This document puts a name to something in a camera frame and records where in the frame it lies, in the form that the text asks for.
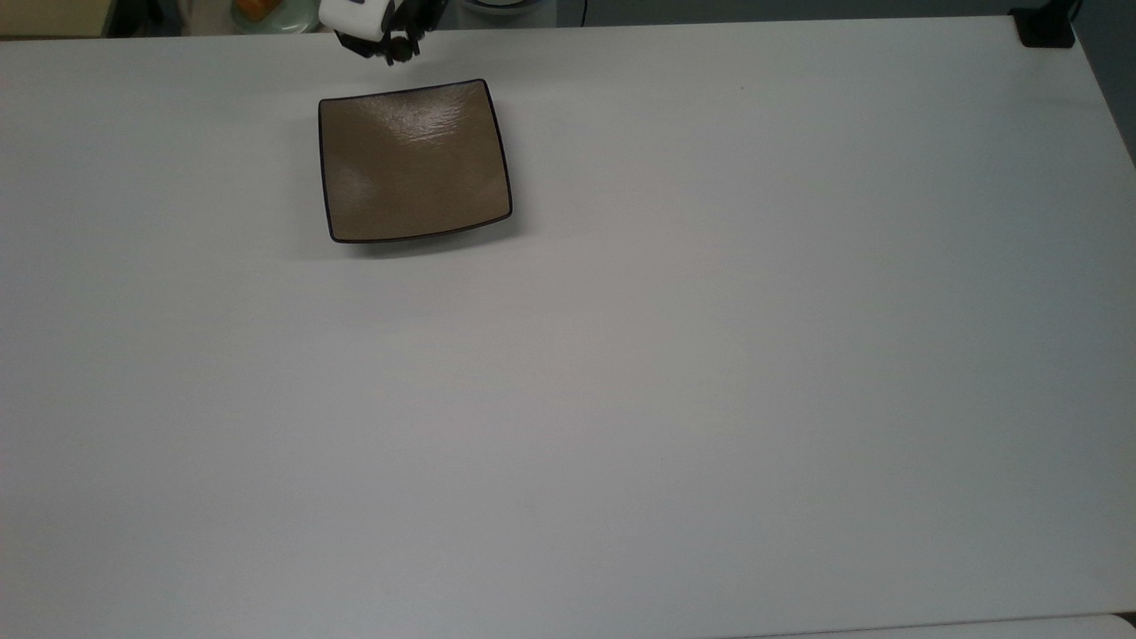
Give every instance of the orange object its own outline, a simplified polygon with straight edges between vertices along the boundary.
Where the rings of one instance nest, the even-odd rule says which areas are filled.
[[[258,23],[268,17],[282,0],[233,0],[236,9],[251,23]]]

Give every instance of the white table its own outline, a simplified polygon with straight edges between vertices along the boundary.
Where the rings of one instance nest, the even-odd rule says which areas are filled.
[[[951,18],[0,59],[6,637],[1136,608],[1136,172],[1079,48]],[[317,101],[470,77],[513,218],[333,243]]]

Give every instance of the brown plate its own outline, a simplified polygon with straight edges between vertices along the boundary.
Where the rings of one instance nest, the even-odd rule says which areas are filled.
[[[319,158],[336,242],[452,233],[512,213],[484,80],[320,100]]]

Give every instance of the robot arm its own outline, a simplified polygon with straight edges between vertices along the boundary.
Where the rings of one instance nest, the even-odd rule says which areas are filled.
[[[382,56],[393,65],[418,55],[418,41],[437,27],[448,2],[320,0],[319,20],[335,30],[346,49],[365,58]]]

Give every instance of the square plate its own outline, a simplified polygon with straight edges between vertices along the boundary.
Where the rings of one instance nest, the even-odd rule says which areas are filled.
[[[336,242],[453,233],[512,213],[484,80],[320,100],[319,157]]]

